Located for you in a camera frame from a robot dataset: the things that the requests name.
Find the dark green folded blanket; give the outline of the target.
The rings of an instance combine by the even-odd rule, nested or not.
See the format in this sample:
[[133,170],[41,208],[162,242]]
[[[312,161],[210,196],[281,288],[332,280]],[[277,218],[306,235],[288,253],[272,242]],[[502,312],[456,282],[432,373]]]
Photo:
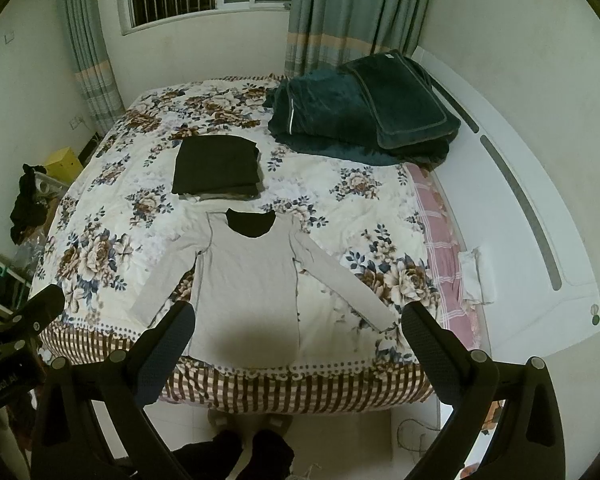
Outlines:
[[377,122],[351,74],[314,70],[306,76],[282,80],[268,89],[264,106],[272,110],[268,132],[279,144],[308,155],[318,155],[367,166],[412,162],[433,167],[445,161],[454,134],[440,139],[382,148]]

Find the grey green curtain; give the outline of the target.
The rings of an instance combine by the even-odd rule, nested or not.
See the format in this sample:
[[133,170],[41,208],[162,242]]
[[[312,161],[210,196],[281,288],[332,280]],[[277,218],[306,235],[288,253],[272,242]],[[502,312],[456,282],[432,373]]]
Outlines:
[[429,0],[291,0],[285,76],[417,47]]
[[98,0],[58,0],[76,83],[97,131],[106,134],[124,106],[105,44]]

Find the floral bed quilt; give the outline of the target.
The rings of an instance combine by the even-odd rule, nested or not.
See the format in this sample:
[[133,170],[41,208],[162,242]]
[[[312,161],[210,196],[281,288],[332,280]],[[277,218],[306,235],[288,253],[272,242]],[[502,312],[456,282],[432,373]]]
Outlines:
[[60,287],[43,347],[76,364],[129,349],[180,300],[196,328],[163,393],[234,414],[383,410],[431,387],[400,327],[443,294],[414,165],[277,143],[275,81],[145,93],[60,200],[32,288]]

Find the yellow box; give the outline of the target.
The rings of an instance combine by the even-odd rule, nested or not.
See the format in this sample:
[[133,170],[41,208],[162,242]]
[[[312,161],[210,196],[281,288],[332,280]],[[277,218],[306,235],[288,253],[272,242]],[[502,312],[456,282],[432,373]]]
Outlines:
[[43,166],[49,177],[65,184],[73,183],[83,170],[82,162],[68,146],[50,154]]

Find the white wall socket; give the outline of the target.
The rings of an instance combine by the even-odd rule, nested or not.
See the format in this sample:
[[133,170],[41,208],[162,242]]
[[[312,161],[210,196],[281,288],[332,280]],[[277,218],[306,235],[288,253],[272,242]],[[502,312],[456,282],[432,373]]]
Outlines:
[[83,124],[84,124],[84,119],[81,116],[73,117],[69,122],[70,127],[73,129],[76,129],[79,127],[79,125],[83,125]]

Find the folded black clothes stack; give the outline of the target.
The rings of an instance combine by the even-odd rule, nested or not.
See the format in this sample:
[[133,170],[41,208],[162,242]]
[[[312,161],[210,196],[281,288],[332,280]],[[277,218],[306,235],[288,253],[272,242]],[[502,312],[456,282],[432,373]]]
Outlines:
[[191,136],[178,150],[172,193],[258,196],[259,158],[257,144],[241,136]]

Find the white folded cloth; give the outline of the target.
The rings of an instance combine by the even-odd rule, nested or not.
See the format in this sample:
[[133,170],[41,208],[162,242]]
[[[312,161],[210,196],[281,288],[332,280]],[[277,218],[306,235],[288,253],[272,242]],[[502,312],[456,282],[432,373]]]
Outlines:
[[475,247],[458,254],[463,282],[463,300],[468,304],[494,304],[496,300],[495,278],[489,252]]

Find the left grey green curtain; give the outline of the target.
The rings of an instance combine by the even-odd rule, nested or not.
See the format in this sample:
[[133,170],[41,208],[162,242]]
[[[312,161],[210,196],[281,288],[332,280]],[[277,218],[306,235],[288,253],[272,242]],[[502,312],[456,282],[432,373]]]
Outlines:
[[105,44],[98,0],[58,0],[76,83],[97,131],[106,134],[124,106]]

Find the white bed headboard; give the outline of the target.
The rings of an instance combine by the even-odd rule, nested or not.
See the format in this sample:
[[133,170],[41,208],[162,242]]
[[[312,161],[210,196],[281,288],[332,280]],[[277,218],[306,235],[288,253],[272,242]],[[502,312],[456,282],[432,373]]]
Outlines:
[[423,48],[414,58],[460,116],[434,174],[466,247],[479,249],[494,360],[547,358],[600,332],[600,292],[571,214],[541,163],[471,84]]

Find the beige long sleeve shirt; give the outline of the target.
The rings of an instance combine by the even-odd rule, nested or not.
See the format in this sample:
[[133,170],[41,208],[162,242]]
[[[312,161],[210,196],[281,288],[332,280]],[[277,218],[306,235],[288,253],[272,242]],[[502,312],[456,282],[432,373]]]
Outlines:
[[148,325],[186,272],[193,272],[196,328],[188,354],[234,368],[279,368],[298,356],[298,272],[336,292],[367,324],[384,332],[396,315],[314,243],[290,214],[209,212],[174,240],[131,309]]

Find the right grey green curtain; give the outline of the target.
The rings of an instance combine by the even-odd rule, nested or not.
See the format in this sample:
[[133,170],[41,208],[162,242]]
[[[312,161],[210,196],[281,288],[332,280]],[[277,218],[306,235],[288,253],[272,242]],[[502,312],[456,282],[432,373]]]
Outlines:
[[291,0],[285,76],[417,47],[429,0]]

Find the dark green pillow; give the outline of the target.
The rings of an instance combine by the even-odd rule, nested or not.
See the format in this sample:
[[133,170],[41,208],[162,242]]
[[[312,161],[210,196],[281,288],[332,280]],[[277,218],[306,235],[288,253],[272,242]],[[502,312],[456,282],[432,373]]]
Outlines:
[[376,122],[376,142],[386,151],[414,148],[444,157],[460,120],[434,94],[426,70],[398,50],[357,58],[339,66],[358,83]]

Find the pink checked bed sheet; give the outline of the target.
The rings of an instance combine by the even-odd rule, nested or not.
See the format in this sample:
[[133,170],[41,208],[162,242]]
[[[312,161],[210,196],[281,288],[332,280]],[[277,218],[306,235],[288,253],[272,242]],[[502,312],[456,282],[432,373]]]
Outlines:
[[477,349],[481,344],[478,316],[463,306],[460,243],[452,226],[449,208],[425,170],[409,162],[404,169],[413,181],[418,218],[424,225],[427,266],[434,287],[440,294],[437,321],[453,332],[467,349]]

